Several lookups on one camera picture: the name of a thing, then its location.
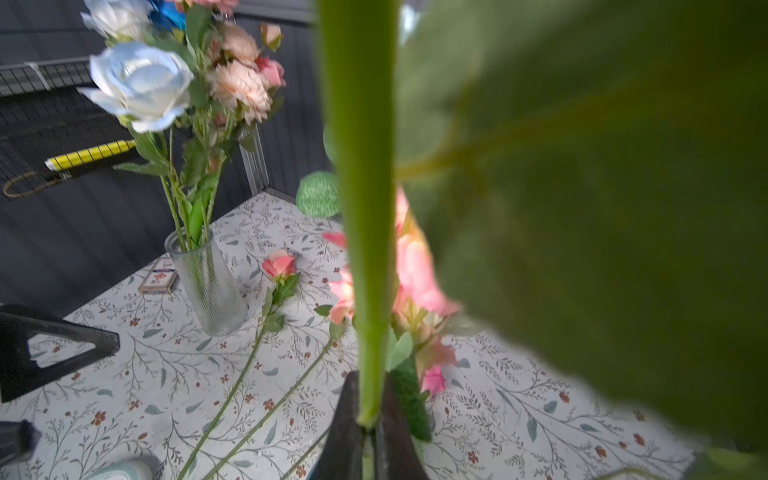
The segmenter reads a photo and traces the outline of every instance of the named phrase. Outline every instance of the white floral tablecloth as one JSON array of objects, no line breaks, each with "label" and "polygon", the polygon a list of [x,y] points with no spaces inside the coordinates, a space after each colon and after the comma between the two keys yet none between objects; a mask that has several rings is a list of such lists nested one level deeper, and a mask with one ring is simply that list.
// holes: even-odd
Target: white floral tablecloth
[{"label": "white floral tablecloth", "polygon": [[[327,319],[313,308],[334,303],[328,283],[339,279],[345,259],[320,234],[338,229],[266,193],[218,220],[217,242],[250,308],[245,327],[226,337],[211,338],[198,328],[181,288],[139,294],[149,266],[72,313],[72,322],[119,333],[120,351],[0,406],[0,420],[27,419],[43,434],[33,458],[0,468],[0,480],[79,480],[139,457],[156,478],[175,478],[250,354],[270,284],[260,264],[271,251],[287,248],[299,255],[301,281],[283,308],[286,326],[265,336],[197,456],[189,478],[202,478],[326,344]],[[424,460],[431,478],[581,479],[631,465],[679,478],[693,459],[696,444],[649,412],[611,408],[514,344],[487,333],[447,341],[459,362],[444,369],[447,390],[428,402],[434,441],[425,446]],[[51,362],[84,346],[51,337],[31,350],[39,362]],[[220,477],[306,478],[355,365],[354,333],[347,332]]]}]

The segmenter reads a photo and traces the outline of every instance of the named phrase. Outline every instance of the blue flower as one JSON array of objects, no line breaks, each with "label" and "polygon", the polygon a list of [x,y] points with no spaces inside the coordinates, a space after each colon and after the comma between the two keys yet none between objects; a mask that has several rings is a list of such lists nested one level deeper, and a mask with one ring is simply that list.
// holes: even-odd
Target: blue flower
[{"label": "blue flower", "polygon": [[187,29],[187,16],[176,9],[176,2],[165,0],[149,0],[154,10],[149,13],[149,19],[155,27],[170,31],[173,28]]}]

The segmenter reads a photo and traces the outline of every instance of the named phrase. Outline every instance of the floral tablecloth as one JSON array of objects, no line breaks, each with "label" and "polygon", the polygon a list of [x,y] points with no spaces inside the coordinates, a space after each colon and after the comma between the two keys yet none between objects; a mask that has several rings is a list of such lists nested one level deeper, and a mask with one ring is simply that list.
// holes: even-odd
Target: floral tablecloth
[{"label": "floral tablecloth", "polygon": [[[117,355],[0,406],[0,420],[27,419],[43,434],[33,458],[0,468],[0,480],[79,480],[107,465],[142,458],[156,478],[175,478],[250,354],[270,281],[260,264],[273,250],[299,255],[297,295],[286,326],[267,334],[226,414],[189,478],[202,478],[272,408],[328,340],[313,308],[333,303],[344,252],[321,233],[336,223],[304,217],[261,193],[214,225],[217,242],[248,299],[250,318],[221,338],[197,326],[184,291],[141,295],[147,268],[72,313],[72,322],[120,334]],[[614,409],[585,385],[558,375],[492,334],[446,340],[456,367],[447,390],[428,402],[433,443],[424,448],[431,478],[593,478],[636,465],[679,478],[696,444],[649,412]],[[45,364],[87,346],[37,338]],[[353,332],[322,358],[288,400],[220,470],[229,480],[306,478],[323,446],[344,377],[356,365]]]}]

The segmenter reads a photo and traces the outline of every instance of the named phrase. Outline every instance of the white zip tie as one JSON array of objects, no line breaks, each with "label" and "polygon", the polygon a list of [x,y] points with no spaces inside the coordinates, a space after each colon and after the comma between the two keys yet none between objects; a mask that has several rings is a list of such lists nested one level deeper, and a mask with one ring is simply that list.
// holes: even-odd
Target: white zip tie
[{"label": "white zip tie", "polygon": [[38,67],[38,64],[34,63],[33,61],[25,61],[24,65],[27,65],[32,70],[34,70],[36,74],[38,74],[38,78],[43,83],[45,90],[51,90],[51,85],[49,85],[48,82],[45,80],[45,77],[43,77],[43,73],[40,71],[40,67]]}]

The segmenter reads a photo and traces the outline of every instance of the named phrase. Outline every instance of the deck of cards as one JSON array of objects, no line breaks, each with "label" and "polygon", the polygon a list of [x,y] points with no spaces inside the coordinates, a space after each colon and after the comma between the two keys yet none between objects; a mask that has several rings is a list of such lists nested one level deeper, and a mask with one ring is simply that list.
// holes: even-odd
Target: deck of cards
[{"label": "deck of cards", "polygon": [[139,292],[170,293],[178,277],[174,261],[170,258],[161,257],[157,259],[144,281],[141,282]]}]

